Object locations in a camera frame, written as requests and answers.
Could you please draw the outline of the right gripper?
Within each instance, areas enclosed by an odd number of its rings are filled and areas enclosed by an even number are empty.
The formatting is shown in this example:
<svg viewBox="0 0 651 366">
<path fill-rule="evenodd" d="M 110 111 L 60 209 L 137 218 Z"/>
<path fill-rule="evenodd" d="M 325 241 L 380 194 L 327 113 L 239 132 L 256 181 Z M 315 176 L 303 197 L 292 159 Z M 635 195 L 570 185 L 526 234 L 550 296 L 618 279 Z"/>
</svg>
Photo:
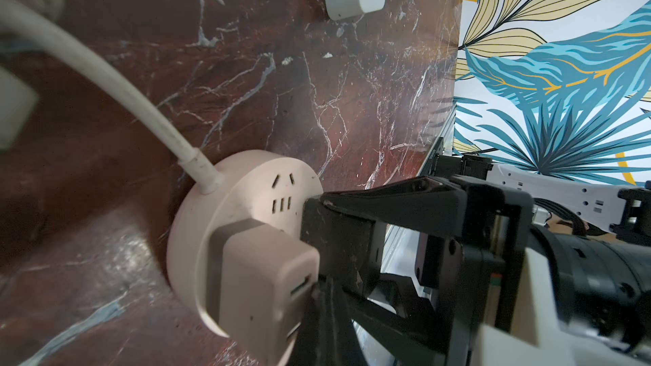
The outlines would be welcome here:
<svg viewBox="0 0 651 366">
<path fill-rule="evenodd" d="M 513 188 L 420 176 L 308 199 L 300 238 L 320 254 L 317 283 L 342 287 L 354 330 L 403 365 L 466 365 L 495 276 L 494 324 L 510 330 L 532 208 Z"/>
</svg>

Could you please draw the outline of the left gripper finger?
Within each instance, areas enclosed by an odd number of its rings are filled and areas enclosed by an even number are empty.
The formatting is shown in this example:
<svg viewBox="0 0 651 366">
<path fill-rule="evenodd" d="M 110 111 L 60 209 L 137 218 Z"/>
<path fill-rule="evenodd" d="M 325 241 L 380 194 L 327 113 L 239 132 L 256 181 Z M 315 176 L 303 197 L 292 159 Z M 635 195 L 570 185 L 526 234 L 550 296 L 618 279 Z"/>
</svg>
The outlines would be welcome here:
<svg viewBox="0 0 651 366">
<path fill-rule="evenodd" d="M 342 287 L 321 279 L 312 289 L 289 365 L 366 365 Z"/>
</svg>

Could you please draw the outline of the pink plug adapter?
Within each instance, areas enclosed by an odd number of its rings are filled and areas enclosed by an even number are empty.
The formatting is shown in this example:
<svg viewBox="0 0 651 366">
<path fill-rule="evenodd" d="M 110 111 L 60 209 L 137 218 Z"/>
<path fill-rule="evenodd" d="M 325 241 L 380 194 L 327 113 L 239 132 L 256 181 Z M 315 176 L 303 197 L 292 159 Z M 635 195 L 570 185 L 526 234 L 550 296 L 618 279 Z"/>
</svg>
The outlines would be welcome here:
<svg viewBox="0 0 651 366">
<path fill-rule="evenodd" d="M 217 228 L 208 245 L 206 313 L 259 362 L 277 365 L 300 326 L 320 254 L 253 219 Z"/>
</svg>

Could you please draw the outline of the round pink power socket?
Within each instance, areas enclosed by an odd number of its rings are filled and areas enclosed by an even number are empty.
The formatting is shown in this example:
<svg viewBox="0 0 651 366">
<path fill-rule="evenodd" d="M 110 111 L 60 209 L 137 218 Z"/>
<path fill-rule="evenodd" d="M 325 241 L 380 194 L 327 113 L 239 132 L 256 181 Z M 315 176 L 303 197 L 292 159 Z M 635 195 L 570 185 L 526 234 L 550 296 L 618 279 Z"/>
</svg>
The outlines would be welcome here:
<svg viewBox="0 0 651 366">
<path fill-rule="evenodd" d="M 216 334 L 284 343 L 303 316 L 320 255 L 300 239 L 303 205 L 322 191 L 305 162 L 272 152 L 233 154 L 215 191 L 193 189 L 173 222 L 168 276 L 181 301 Z"/>
</svg>

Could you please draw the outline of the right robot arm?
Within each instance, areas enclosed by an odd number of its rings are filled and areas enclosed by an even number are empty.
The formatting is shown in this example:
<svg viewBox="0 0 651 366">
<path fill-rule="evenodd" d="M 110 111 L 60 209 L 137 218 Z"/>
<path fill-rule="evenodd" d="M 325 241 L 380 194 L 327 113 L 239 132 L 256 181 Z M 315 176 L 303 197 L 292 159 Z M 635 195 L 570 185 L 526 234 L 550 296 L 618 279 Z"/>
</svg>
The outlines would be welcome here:
<svg viewBox="0 0 651 366">
<path fill-rule="evenodd" d="M 303 205 L 320 254 L 292 365 L 650 361 L 650 189 L 532 175 L 478 155 Z"/>
</svg>

